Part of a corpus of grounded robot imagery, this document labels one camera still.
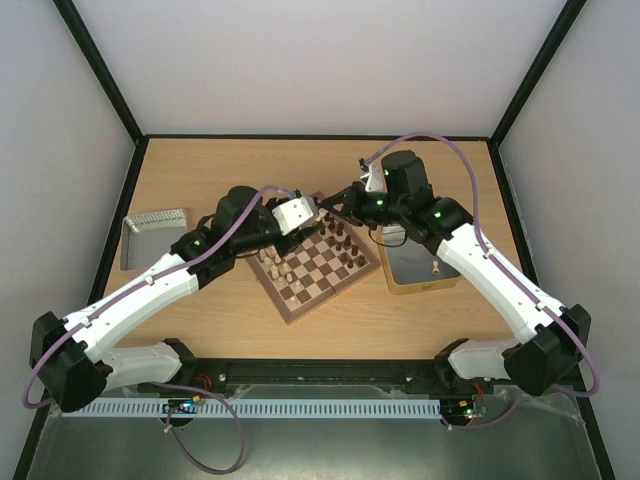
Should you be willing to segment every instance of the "metal tray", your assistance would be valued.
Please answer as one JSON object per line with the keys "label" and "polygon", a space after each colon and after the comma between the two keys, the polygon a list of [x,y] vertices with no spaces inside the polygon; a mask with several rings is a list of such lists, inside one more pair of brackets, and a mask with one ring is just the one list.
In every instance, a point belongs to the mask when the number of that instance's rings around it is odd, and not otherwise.
{"label": "metal tray", "polygon": [[187,211],[184,208],[124,217],[120,270],[149,268],[186,232]]}

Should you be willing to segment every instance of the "chessboard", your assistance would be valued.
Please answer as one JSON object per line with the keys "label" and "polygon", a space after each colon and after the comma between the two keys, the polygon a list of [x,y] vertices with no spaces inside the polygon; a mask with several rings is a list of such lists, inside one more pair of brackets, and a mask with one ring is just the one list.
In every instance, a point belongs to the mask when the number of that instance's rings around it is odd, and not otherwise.
{"label": "chessboard", "polygon": [[380,267],[351,226],[329,214],[323,216],[320,231],[284,258],[272,246],[247,261],[287,324]]}

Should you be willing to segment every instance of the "table surface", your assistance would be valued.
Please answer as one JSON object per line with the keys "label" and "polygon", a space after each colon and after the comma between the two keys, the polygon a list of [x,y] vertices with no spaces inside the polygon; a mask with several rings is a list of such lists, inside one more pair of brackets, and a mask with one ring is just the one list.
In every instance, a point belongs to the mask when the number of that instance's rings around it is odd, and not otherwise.
{"label": "table surface", "polygon": [[[189,228],[215,211],[235,185],[337,192],[357,179],[357,160],[387,142],[375,140],[152,139],[129,214],[186,208]],[[482,228],[520,265],[485,142],[457,142],[478,179]],[[438,142],[406,142],[427,168],[436,195],[471,211],[469,178],[455,153]],[[357,233],[378,254],[365,229]],[[130,281],[116,254],[107,294]],[[382,268],[287,326],[246,260],[202,291],[170,305],[119,346],[178,337],[198,357],[304,359],[426,359],[450,342],[510,336],[506,323],[466,280],[449,289],[389,293]]]}

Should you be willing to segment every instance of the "white wall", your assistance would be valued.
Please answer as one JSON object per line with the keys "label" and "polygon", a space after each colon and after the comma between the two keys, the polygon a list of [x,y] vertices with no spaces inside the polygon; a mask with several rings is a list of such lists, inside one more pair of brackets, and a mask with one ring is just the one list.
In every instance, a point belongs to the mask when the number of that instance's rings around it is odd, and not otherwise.
{"label": "white wall", "polygon": [[563,0],[76,0],[145,133],[490,135]]}
{"label": "white wall", "polygon": [[3,2],[0,65],[0,478],[11,478],[33,417],[20,404],[31,325],[86,304],[133,144],[53,2]]}
{"label": "white wall", "polygon": [[620,479],[640,456],[640,3],[588,2],[501,148],[542,286],[592,314]]}

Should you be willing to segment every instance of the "wire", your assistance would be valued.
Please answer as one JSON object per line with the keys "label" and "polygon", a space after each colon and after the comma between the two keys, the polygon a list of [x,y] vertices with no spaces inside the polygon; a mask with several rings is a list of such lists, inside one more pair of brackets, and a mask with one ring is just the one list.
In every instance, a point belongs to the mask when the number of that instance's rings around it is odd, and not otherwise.
{"label": "wire", "polygon": [[482,428],[492,427],[494,425],[497,425],[497,424],[505,421],[507,418],[509,418],[509,416],[518,407],[518,404],[522,400],[523,395],[524,395],[524,392],[520,391],[520,393],[516,397],[515,401],[509,407],[509,410],[504,412],[498,418],[496,418],[494,420],[491,420],[490,422],[481,423],[480,425],[464,425],[464,426],[463,425],[451,425],[451,424],[449,424],[449,422],[447,422],[447,420],[444,417],[442,417],[442,423],[444,423],[449,430],[480,430]]}
{"label": "wire", "polygon": [[258,252],[259,252],[259,251],[260,251],[260,250],[256,250],[255,252],[247,253],[247,254],[245,254],[245,255],[237,255],[237,256],[236,256],[236,258],[249,258],[249,257],[255,257],[255,256],[258,254]]}
{"label": "wire", "polygon": [[54,353],[64,344],[67,340],[69,340],[72,336],[78,333],[80,330],[84,328],[83,323],[79,323],[71,330],[62,335],[58,340],[56,340],[51,347],[40,357],[40,360],[36,362],[36,364],[31,369],[31,374],[29,375],[29,380],[27,380],[27,385],[22,392],[22,405],[24,408],[34,409],[44,407],[46,405],[50,405],[53,403],[53,397],[49,397],[45,400],[42,400],[38,403],[31,403],[29,401],[29,392],[31,391],[31,387],[33,386],[33,382],[35,382],[38,377],[38,373],[42,370],[42,367],[45,363],[53,356]]}
{"label": "wire", "polygon": [[476,387],[476,390],[478,390],[478,395],[480,395],[480,398],[482,399],[482,403],[484,404],[485,408],[489,410],[489,404],[487,403],[487,399],[484,396],[484,391],[482,390],[478,382],[471,382],[471,385]]}
{"label": "wire", "polygon": [[183,390],[185,392],[199,393],[201,395],[205,395],[209,398],[212,398],[220,402],[224,406],[224,408],[226,408],[227,411],[231,414],[233,419],[236,421],[236,425],[238,425],[238,429],[240,430],[240,453],[238,454],[238,458],[236,459],[234,464],[231,465],[229,468],[225,468],[224,470],[219,470],[216,468],[208,467],[205,464],[198,461],[193,455],[191,455],[189,450],[187,450],[187,447],[185,447],[182,441],[180,440],[180,437],[178,437],[178,434],[176,433],[175,429],[171,426],[171,415],[173,415],[180,407],[173,407],[167,413],[167,417],[165,418],[165,425],[166,425],[165,432],[171,433],[171,435],[176,440],[176,442],[178,442],[178,446],[180,447],[180,450],[182,451],[184,456],[187,458],[187,460],[189,460],[189,462],[191,462],[193,466],[199,468],[205,473],[209,473],[211,475],[226,475],[227,473],[235,472],[242,466],[242,460],[244,458],[244,452],[247,445],[247,439],[244,433],[244,428],[242,427],[242,423],[240,422],[240,417],[238,417],[237,412],[224,398],[222,398],[222,396],[217,395],[215,393],[208,392],[207,390],[203,390],[201,388],[196,388],[196,387],[187,387],[184,385],[173,385],[171,383],[157,383],[157,382],[151,382],[151,384],[161,388],[172,388],[174,390]]}
{"label": "wire", "polygon": [[211,390],[213,386],[213,382],[211,381],[211,377],[206,373],[199,373],[194,377],[196,380],[202,380],[204,382],[204,386],[207,390]]}
{"label": "wire", "polygon": [[[236,232],[236,230],[238,230],[238,228],[240,228],[240,225],[242,225],[242,223],[247,219],[247,217],[249,216],[249,214],[253,210],[253,207],[256,206],[256,204],[262,198],[262,196],[269,190],[276,190],[276,191],[278,191],[280,193],[284,193],[289,198],[294,198],[295,197],[295,193],[293,193],[293,192],[291,192],[289,190],[286,190],[286,189],[284,189],[282,187],[277,187],[275,185],[267,185],[265,187],[262,187],[260,190],[258,190],[256,192],[256,194],[253,196],[251,201],[247,204],[247,207],[240,214],[240,216],[235,221],[235,223],[231,226],[231,228],[229,228],[229,230],[227,230],[224,233],[224,235],[222,235],[222,237],[220,237],[220,239],[209,250],[204,252],[202,255],[194,258],[193,260],[189,260],[188,262],[181,263],[179,265],[175,265],[173,267],[167,268],[166,270],[163,270],[162,272],[158,272],[158,273],[156,273],[154,275],[151,275],[151,280],[152,281],[160,280],[161,278],[166,277],[167,275],[170,275],[170,274],[175,273],[175,272],[180,271],[180,270],[184,270],[184,269],[190,268],[193,265],[197,265],[197,264],[205,261],[207,258],[209,258],[214,253],[216,253],[220,249],[220,247],[222,247],[222,245],[224,245],[225,242],[227,242],[231,238],[231,236]],[[91,313],[91,315],[89,315],[89,317],[88,317],[89,320],[95,320],[96,318],[98,318],[100,316],[100,314],[102,314],[104,311],[106,311],[107,309],[109,309],[112,306],[114,306],[120,300],[128,297],[129,295],[131,295],[134,292],[137,292],[138,290],[140,290],[141,288],[143,288],[143,287],[145,287],[147,285],[149,285],[149,283],[147,283],[147,280],[145,279],[145,280],[141,280],[140,282],[136,283],[135,285],[132,285],[131,287],[127,288],[123,292],[121,292],[118,295],[116,295],[115,297],[111,298],[109,301],[105,302],[103,305],[101,305],[99,308],[97,308],[93,313]]]}
{"label": "wire", "polygon": [[[480,245],[480,248],[482,249],[482,251],[485,254],[488,254],[489,247],[485,244],[485,240],[483,239],[483,236],[482,236],[482,230],[480,228],[480,208],[479,208],[478,184],[476,181],[476,176],[473,173],[473,168],[471,168],[471,163],[469,162],[465,154],[462,153],[462,150],[460,150],[455,143],[435,133],[430,133],[430,132],[409,133],[408,135],[398,137],[391,143],[385,145],[380,150],[375,152],[371,157],[369,157],[367,161],[373,162],[380,155],[382,155],[383,153],[385,153],[387,150],[394,147],[398,143],[403,142],[405,140],[409,140],[410,138],[415,138],[415,137],[429,137],[435,140],[439,140],[440,142],[444,143],[445,145],[453,149],[453,151],[458,155],[458,157],[460,157],[460,160],[462,160],[462,163],[464,163],[464,166],[467,169],[467,173],[469,174],[469,179],[471,180],[471,192],[473,194],[473,217],[474,217],[473,227],[476,234],[476,239],[478,240],[478,245]],[[511,282],[514,285],[516,285],[516,287],[518,287],[527,297],[529,297],[529,299],[531,299],[534,305],[538,305],[541,303],[541,300],[537,297],[537,295],[535,295],[535,293],[530,291],[524,283],[522,283],[498,258],[496,258],[495,255],[488,254],[486,256],[489,259],[491,259],[493,264],[504,275],[506,275],[507,278],[509,278],[509,280],[511,280]],[[546,306],[542,309],[542,311],[545,312],[549,317],[551,317],[551,319],[554,322],[556,322],[558,326],[571,339],[571,341],[574,343],[578,351],[582,354],[582,357],[587,362],[587,365],[589,365],[589,368],[591,369],[591,373],[593,376],[593,385],[591,389],[587,390],[586,392],[578,392],[570,388],[567,388],[563,385],[557,385],[557,384],[554,384],[554,388],[562,393],[565,393],[567,395],[572,395],[574,397],[590,397],[592,395],[595,395],[595,393],[600,389],[600,374],[598,372],[598,368],[596,367],[595,360],[593,359],[591,354],[587,351],[587,348],[580,341],[578,336],[558,315],[556,315],[549,307],[546,307]]]}
{"label": "wire", "polygon": [[[240,225],[242,225],[242,223],[247,219],[247,217],[251,213],[251,210],[253,210],[253,207],[255,207],[255,205],[262,198],[262,196],[266,192],[268,192],[269,190],[276,190],[279,193],[284,193],[289,198],[294,198],[295,197],[295,193],[294,192],[286,190],[286,189],[284,189],[282,187],[277,187],[275,185],[266,185],[266,186],[262,187],[260,190],[258,190],[256,192],[256,194],[253,196],[253,198],[249,201],[249,203],[247,204],[246,208],[240,214],[240,216],[235,221],[235,223],[231,226],[231,228],[229,228],[229,230],[227,230],[225,232],[225,234],[222,237],[220,237],[220,239],[209,250],[204,252],[202,255],[194,258],[193,260],[190,260],[190,261],[185,262],[185,263],[181,263],[179,265],[175,265],[173,267],[168,268],[167,270],[164,270],[162,272],[156,273],[155,275],[152,275],[151,278],[154,281],[155,280],[159,280],[160,278],[166,277],[167,275],[170,275],[170,274],[172,274],[174,272],[177,272],[179,270],[184,270],[184,269],[189,268],[189,267],[191,267],[193,265],[197,265],[198,263],[206,260],[211,255],[216,253],[220,249],[220,247],[222,247],[222,245],[224,245],[224,243],[226,241],[228,241],[229,238],[231,238],[231,236],[236,232],[236,230],[238,230],[238,228],[240,228]],[[127,288],[126,290],[124,290],[120,294],[118,294],[115,297],[113,297],[112,299],[110,299],[108,302],[105,302],[103,305],[101,305],[99,308],[97,308],[87,318],[89,320],[95,320],[105,310],[109,309],[110,307],[112,307],[113,305],[118,303],[120,300],[128,297],[132,293],[137,292],[138,290],[140,290],[141,288],[145,287],[146,285],[149,285],[146,280],[142,280],[141,282],[139,282],[139,283],[137,283],[135,285],[132,285],[131,287]],[[48,398],[48,399],[43,400],[43,401],[41,401],[39,403],[31,403],[29,401],[29,392],[31,391],[31,387],[33,386],[33,383],[35,382],[36,377],[40,373],[40,370],[42,370],[42,367],[44,366],[44,364],[53,356],[54,353],[56,353],[56,351],[62,346],[62,344],[64,344],[64,342],[69,340],[73,335],[78,333],[84,327],[85,327],[84,323],[78,323],[71,330],[67,331],[58,340],[56,340],[53,343],[53,345],[51,345],[51,347],[49,347],[49,349],[42,355],[40,360],[38,360],[38,362],[36,362],[36,364],[33,366],[33,368],[31,369],[31,374],[29,375],[29,379],[27,380],[27,385],[26,385],[24,391],[22,392],[22,405],[25,408],[29,408],[29,409],[40,408],[40,407],[44,407],[46,405],[49,405],[49,404],[51,404],[53,402],[53,398]]]}
{"label": "wire", "polygon": [[371,241],[372,241],[373,243],[375,243],[376,245],[380,245],[381,247],[385,247],[385,248],[398,248],[398,247],[401,247],[402,245],[404,245],[405,243],[407,243],[407,238],[409,238],[409,235],[407,235],[407,232],[405,231],[405,232],[404,232],[404,240],[402,240],[402,243],[399,243],[399,244],[397,244],[397,245],[387,245],[386,243],[379,243],[379,242],[376,242],[376,241],[373,239],[373,237],[371,236],[371,232],[372,232],[371,227],[369,227],[369,231],[368,231],[367,233],[369,234],[369,238],[371,239]]}

